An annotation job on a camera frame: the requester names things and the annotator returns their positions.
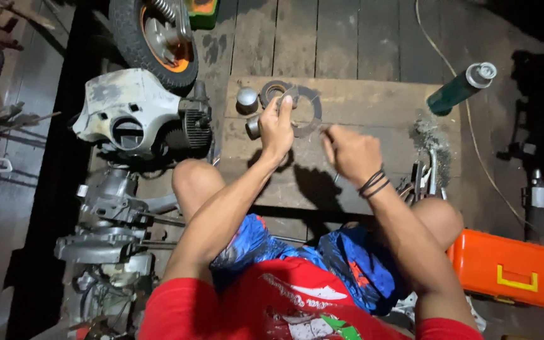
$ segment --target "spray can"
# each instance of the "spray can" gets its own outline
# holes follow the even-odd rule
[[[497,75],[496,67],[489,62],[470,65],[449,83],[427,98],[429,110],[438,116],[446,116],[453,106],[490,86]]]

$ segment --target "tire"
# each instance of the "tire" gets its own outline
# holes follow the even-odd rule
[[[162,86],[177,94],[187,94],[198,73],[198,56],[194,38],[189,49],[185,70],[174,72],[165,67],[153,54],[142,30],[142,0],[111,0],[108,18],[112,34],[121,55],[132,68],[144,68],[152,72]]]

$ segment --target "hand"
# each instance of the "hand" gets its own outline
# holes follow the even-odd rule
[[[382,168],[379,140],[331,125],[320,133],[326,157],[337,172],[360,189]]]
[[[286,96],[277,115],[278,97],[270,101],[266,110],[259,117],[259,132],[262,135],[262,156],[278,166],[293,144],[293,128],[291,127],[291,111],[293,99]]]

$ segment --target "shock absorber spring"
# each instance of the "shock absorber spring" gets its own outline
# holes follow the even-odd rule
[[[169,0],[152,0],[152,4],[169,22],[173,22],[175,20],[175,13],[171,8]]]

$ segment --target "electric cable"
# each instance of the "electric cable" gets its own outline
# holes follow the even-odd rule
[[[434,40],[432,40],[432,38],[427,34],[427,31],[425,30],[425,27],[423,27],[423,24],[421,23],[421,15],[419,14],[419,0],[415,0],[415,15],[416,15],[416,18],[417,18],[417,23],[419,24],[419,28],[423,32],[423,35],[425,36],[425,38],[427,39],[429,44],[433,47],[433,49],[437,52],[437,54],[440,56],[440,58],[442,58],[442,60],[446,64],[446,66],[448,66],[448,68],[450,69],[450,73],[453,74],[453,77],[456,77],[457,73],[455,72],[455,69],[452,67],[449,60],[446,58],[446,56],[444,56],[442,51],[440,51],[438,46],[434,43]],[[493,188],[496,190],[496,192],[499,194],[499,196],[503,199],[503,201],[505,201],[505,203],[507,204],[507,206],[509,207],[509,209],[511,210],[513,215],[519,221],[523,222],[523,224],[520,224],[522,227],[524,227],[527,224],[538,235],[544,235],[544,233],[541,233],[539,231],[539,229],[537,229],[534,225],[532,225],[530,222],[526,221],[525,218],[520,216],[520,214],[516,211],[516,208],[514,208],[513,205],[511,205],[511,203],[509,202],[507,197],[505,197],[505,195],[503,195],[503,193],[501,192],[499,187],[496,185],[495,180],[493,180],[492,176],[488,172],[488,169],[487,169],[486,165],[484,164],[484,161],[482,160],[482,156],[480,155],[480,150],[478,149],[478,143],[476,141],[476,135],[473,132],[472,112],[471,112],[471,109],[469,107],[469,100],[468,99],[465,99],[465,111],[467,112],[467,122],[469,124],[469,131],[472,134],[473,148],[476,151],[476,156],[478,157],[478,161],[480,162],[480,165],[482,166],[482,170],[484,170],[484,173],[486,173],[486,177],[488,178],[488,181],[490,181],[490,184],[492,184]]]

